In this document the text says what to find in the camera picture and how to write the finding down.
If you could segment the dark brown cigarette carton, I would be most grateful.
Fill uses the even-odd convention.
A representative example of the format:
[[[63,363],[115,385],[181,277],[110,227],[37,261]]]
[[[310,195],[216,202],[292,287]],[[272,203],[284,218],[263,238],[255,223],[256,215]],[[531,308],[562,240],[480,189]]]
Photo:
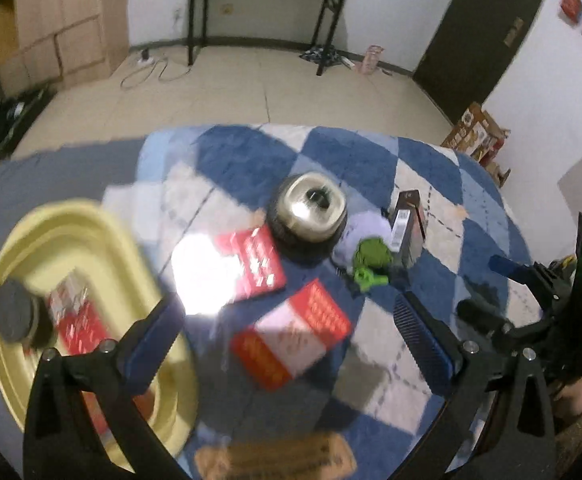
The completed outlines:
[[[394,263],[402,269],[410,269],[422,254],[427,229],[419,191],[399,192],[389,220],[389,249]]]

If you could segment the red diamond cigarette carton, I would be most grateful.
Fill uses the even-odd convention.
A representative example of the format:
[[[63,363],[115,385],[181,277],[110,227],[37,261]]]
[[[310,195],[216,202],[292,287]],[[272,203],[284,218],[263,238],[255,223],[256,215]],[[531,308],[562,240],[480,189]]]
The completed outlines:
[[[47,310],[69,356],[90,353],[110,337],[90,282],[72,270],[47,295]]]

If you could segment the black glitter round box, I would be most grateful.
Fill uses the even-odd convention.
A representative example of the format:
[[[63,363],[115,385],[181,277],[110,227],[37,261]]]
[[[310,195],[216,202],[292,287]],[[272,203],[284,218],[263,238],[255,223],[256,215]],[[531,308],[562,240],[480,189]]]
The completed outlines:
[[[54,326],[43,297],[14,278],[0,284],[0,338],[26,349],[43,349],[52,340]]]

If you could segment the green plastic clip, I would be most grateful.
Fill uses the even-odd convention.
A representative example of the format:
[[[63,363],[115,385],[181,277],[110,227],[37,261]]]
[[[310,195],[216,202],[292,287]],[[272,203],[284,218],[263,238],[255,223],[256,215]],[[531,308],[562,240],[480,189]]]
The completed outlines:
[[[369,292],[373,287],[389,284],[389,278],[386,275],[376,274],[365,266],[356,268],[353,278],[361,292]]]

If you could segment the green frog toy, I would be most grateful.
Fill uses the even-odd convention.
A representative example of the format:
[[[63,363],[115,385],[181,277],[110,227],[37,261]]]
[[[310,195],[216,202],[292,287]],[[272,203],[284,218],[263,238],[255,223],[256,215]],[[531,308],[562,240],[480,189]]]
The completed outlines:
[[[391,266],[393,254],[381,237],[369,237],[361,240],[353,257],[353,269],[384,269]]]

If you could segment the printed cardboard boxes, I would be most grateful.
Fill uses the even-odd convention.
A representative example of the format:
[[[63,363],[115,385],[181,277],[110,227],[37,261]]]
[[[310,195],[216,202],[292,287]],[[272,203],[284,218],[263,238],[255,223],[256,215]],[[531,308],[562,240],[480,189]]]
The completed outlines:
[[[473,158],[502,188],[511,170],[502,170],[496,156],[510,133],[509,129],[501,128],[481,104],[473,102],[446,136],[442,146]]]

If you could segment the lavender plush toy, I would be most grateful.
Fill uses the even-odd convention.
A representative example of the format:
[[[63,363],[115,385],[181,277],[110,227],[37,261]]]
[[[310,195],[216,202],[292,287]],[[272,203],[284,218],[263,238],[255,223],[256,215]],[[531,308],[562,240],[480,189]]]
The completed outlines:
[[[378,211],[357,212],[347,218],[342,235],[331,252],[331,262],[340,269],[353,269],[354,256],[359,244],[365,240],[379,240],[384,246],[391,238],[391,224]]]

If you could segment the red white cigarette carton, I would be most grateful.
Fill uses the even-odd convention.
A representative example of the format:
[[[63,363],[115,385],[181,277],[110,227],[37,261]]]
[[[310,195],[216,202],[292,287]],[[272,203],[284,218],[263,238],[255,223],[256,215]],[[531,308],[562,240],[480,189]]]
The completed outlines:
[[[254,381],[275,391],[301,376],[352,331],[320,280],[233,336],[230,350]]]

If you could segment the brown rug label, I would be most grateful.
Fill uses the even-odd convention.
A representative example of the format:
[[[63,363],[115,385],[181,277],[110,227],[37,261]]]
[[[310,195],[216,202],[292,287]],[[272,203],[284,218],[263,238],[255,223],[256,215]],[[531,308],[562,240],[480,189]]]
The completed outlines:
[[[202,479],[348,479],[357,460],[347,441],[332,431],[266,442],[205,446],[195,453]]]

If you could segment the cream round tin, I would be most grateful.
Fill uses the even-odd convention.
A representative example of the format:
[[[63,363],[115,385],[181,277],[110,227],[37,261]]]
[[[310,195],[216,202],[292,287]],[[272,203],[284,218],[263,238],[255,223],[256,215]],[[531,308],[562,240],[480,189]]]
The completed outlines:
[[[341,188],[317,171],[286,178],[273,199],[278,226],[308,243],[327,242],[344,226],[347,202]]]

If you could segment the red carton with white side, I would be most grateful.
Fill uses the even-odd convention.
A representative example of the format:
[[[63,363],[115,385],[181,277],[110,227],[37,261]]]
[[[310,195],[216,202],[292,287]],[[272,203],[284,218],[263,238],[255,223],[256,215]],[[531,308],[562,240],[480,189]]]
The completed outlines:
[[[268,226],[185,235],[172,252],[175,292],[188,315],[214,318],[227,304],[287,284]]]

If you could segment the pink plastic bag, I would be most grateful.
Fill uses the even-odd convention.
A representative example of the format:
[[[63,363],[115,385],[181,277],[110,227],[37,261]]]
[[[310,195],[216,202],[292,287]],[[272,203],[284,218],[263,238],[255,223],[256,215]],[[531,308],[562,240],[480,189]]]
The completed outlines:
[[[359,73],[363,75],[373,74],[378,67],[383,51],[384,49],[376,44],[369,46],[361,64],[359,64]]]

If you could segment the dark brown door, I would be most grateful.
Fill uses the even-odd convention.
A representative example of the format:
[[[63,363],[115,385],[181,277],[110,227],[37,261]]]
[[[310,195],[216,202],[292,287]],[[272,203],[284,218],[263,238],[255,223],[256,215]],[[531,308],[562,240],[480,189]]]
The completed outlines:
[[[451,0],[413,80],[450,122],[494,90],[542,0]]]

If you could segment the black open case on floor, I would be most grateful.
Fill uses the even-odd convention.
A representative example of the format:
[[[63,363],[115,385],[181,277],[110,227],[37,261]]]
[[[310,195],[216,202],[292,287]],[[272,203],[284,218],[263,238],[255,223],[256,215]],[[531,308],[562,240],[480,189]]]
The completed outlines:
[[[0,103],[0,160],[8,159],[48,104],[56,91],[37,87]]]

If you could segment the dark cloth pile on floor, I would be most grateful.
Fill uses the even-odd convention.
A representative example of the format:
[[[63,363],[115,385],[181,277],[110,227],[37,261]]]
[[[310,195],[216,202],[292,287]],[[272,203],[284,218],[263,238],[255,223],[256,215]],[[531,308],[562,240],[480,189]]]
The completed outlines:
[[[325,61],[326,67],[339,65],[342,63],[341,54],[332,46],[330,46],[327,50],[325,50],[322,46],[312,46],[301,53],[300,58],[304,61],[314,64],[320,64],[321,61]]]

